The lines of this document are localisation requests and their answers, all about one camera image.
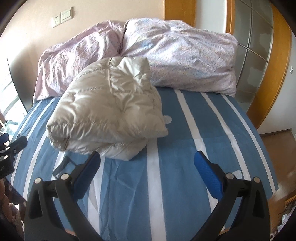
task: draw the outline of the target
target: bed sheet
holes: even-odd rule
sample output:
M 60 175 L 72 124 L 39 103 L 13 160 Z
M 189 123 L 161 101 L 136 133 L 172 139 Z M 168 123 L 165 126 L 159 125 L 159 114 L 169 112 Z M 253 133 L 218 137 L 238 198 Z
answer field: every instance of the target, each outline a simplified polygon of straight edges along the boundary
M 149 140 L 128 162 L 102 157 L 86 195 L 78 201 L 104 240 L 190 240 L 217 204 L 194 167 L 197 150 L 224 172 L 241 173 L 246 180 L 260 177 L 267 198 L 278 189 L 264 144 L 234 98 L 170 88 L 158 91 L 163 114 L 171 119 L 166 125 L 169 135 Z M 25 199 L 35 178 L 55 179 L 52 172 L 65 156 L 76 164 L 88 157 L 50 145 L 45 126 L 58 101 L 37 102 L 14 136 L 27 136 L 28 146 L 17 155 L 16 170 L 8 180 Z M 68 164 L 63 173 L 73 169 Z M 64 227 L 71 229 L 59 200 L 54 202 Z M 239 200 L 226 228 L 238 206 Z

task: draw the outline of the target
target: wall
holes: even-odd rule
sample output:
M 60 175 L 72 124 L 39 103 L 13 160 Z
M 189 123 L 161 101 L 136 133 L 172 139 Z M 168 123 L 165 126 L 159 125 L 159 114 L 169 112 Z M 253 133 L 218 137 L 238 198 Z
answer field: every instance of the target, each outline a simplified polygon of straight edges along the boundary
M 74 7 L 74 18 L 55 28 L 51 17 Z M 7 55 L 20 98 L 31 107 L 37 65 L 44 50 L 64 42 L 105 20 L 163 18 L 163 0 L 28 0 L 0 37 L 0 53 Z
M 290 73 L 291 66 L 294 69 L 293 74 Z M 290 128 L 296 137 L 296 37 L 293 33 L 288 72 L 280 93 L 258 132 L 264 134 Z
M 225 33 L 227 0 L 197 0 L 195 27 Z

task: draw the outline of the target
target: wooden floor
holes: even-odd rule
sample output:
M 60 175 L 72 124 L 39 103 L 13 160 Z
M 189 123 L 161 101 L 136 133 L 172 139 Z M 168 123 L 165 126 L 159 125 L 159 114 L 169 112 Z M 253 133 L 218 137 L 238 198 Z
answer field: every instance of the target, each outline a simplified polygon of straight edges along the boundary
M 291 131 L 264 136 L 262 140 L 279 183 L 278 191 L 268 201 L 273 232 L 281 222 L 284 202 L 296 194 L 296 140 Z

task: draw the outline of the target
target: beige wall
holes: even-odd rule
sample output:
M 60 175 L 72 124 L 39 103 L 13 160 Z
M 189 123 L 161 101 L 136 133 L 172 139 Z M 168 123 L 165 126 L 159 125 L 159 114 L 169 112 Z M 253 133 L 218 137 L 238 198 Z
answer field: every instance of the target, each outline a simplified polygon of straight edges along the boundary
M 51 17 L 70 7 L 74 18 L 52 28 Z M 43 51 L 105 20 L 163 18 L 163 0 L 28 0 L 0 37 L 13 81 L 26 107 L 31 106 L 37 65 Z

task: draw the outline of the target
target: finger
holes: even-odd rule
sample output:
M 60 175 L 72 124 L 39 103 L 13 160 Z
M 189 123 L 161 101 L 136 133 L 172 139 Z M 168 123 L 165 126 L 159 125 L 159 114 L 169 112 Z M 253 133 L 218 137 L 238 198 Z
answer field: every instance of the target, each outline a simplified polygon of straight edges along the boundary
M 4 213 L 5 217 L 8 219 L 9 222 L 12 221 L 12 211 L 9 206 L 9 199 L 6 195 L 2 198 L 2 212 Z
M 5 194 L 5 184 L 3 179 L 0 179 L 0 200 L 4 197 Z

